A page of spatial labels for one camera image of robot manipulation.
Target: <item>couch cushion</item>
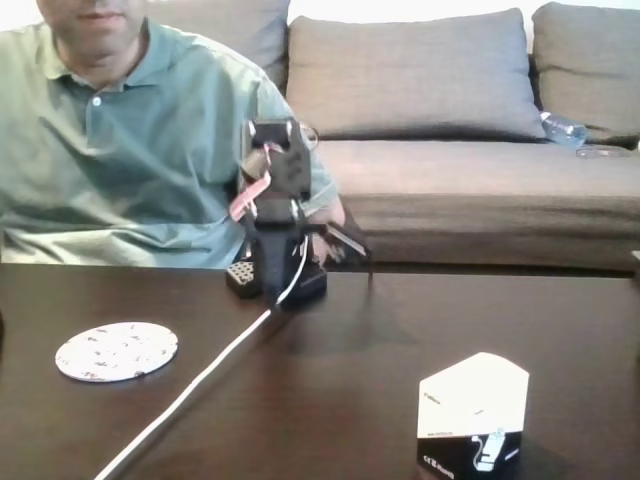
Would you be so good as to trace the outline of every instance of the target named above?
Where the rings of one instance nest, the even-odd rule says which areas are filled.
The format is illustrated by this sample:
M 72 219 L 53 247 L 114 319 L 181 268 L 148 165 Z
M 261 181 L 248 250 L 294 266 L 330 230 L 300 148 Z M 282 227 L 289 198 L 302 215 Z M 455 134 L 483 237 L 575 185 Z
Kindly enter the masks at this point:
M 381 261 L 631 265 L 640 158 L 557 145 L 325 141 L 319 154 Z
M 518 9 L 428 22 L 296 18 L 287 99 L 324 138 L 542 138 Z
M 640 138 L 640 11 L 562 5 L 536 11 L 542 104 L 589 128 L 590 141 Z
M 156 0 L 159 23 L 220 42 L 262 67 L 284 92 L 290 0 Z

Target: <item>plastic bottle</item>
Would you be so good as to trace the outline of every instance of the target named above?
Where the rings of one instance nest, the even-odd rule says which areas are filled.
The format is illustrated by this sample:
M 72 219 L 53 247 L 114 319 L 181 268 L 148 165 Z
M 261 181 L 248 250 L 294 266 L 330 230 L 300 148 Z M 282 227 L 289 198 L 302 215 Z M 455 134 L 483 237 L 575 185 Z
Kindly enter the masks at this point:
M 588 132 L 584 125 L 550 112 L 542 112 L 540 119 L 547 139 L 553 143 L 580 148 L 587 141 Z

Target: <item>round coaster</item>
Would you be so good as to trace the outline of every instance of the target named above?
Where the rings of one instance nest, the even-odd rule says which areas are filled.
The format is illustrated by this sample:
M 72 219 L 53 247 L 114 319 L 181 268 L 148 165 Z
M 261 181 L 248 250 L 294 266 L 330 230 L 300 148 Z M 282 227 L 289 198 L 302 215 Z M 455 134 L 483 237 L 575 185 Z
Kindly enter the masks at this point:
M 93 328 L 62 345 L 56 365 L 85 382 L 118 382 L 140 377 L 171 361 L 178 338 L 153 323 L 125 322 Z

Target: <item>table surface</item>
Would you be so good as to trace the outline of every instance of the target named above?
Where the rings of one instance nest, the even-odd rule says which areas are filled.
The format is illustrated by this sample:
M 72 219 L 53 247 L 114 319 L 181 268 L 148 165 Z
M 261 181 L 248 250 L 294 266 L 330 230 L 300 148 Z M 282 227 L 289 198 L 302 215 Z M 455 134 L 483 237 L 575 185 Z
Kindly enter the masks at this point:
M 418 382 L 475 353 L 531 374 L 519 480 L 636 478 L 640 290 L 629 279 L 330 275 L 322 302 L 273 318 L 122 480 L 408 480 Z M 5 265 L 2 478 L 93 479 L 262 313 L 218 272 Z M 130 382 L 61 375 L 56 350 L 118 321 L 173 329 L 176 358 Z

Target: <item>black and white box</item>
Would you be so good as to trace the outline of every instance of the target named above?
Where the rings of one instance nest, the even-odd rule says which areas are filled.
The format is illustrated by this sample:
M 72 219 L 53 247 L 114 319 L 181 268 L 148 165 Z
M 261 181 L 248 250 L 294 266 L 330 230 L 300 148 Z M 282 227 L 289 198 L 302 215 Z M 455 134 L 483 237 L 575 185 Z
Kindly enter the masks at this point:
M 420 382 L 417 460 L 444 480 L 499 478 L 520 457 L 529 374 L 479 353 Z

